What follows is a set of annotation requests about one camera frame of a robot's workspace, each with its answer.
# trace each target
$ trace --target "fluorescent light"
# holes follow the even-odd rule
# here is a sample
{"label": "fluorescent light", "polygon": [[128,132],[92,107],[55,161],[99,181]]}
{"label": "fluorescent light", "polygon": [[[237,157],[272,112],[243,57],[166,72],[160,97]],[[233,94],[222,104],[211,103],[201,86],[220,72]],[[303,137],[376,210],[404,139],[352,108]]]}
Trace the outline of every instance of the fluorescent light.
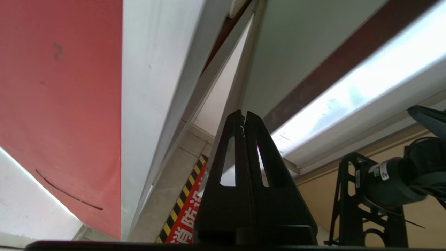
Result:
{"label": "fluorescent light", "polygon": [[272,133],[282,156],[446,55],[446,0],[423,14]]}

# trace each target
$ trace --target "black bracket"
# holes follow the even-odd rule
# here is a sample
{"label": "black bracket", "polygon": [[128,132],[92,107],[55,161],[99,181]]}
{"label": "black bracket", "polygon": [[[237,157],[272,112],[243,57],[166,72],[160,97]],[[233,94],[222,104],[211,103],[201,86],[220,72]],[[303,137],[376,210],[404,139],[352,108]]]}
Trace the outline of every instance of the black bracket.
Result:
{"label": "black bracket", "polygon": [[[220,184],[231,137],[235,186]],[[262,183],[260,162],[269,187]],[[223,128],[194,225],[195,243],[317,245],[317,225],[262,119],[240,110]]]}

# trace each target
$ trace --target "black mount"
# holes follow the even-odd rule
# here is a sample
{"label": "black mount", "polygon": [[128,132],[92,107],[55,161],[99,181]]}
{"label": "black mount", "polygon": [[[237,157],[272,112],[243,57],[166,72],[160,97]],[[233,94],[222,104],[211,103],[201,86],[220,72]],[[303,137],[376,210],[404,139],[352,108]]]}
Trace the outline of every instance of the black mount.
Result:
{"label": "black mount", "polygon": [[[235,138],[235,186],[220,184]],[[259,149],[269,187],[262,183]],[[317,245],[317,225],[263,121],[230,114],[194,225],[194,243]]]}
{"label": "black mount", "polygon": [[[366,234],[373,233],[381,237],[386,247],[407,247],[406,224],[403,207],[385,210],[376,205],[364,195],[364,186],[361,184],[361,175],[378,164],[377,162],[353,152],[345,156],[339,164],[338,181],[334,196],[333,215],[330,226],[330,239],[326,244],[341,246],[365,246]],[[355,168],[355,175],[348,172],[349,165]],[[354,188],[354,195],[349,194],[350,188]],[[335,222],[339,218],[339,238],[334,239]],[[384,228],[380,231],[375,228],[363,230],[364,223],[371,221]]]}

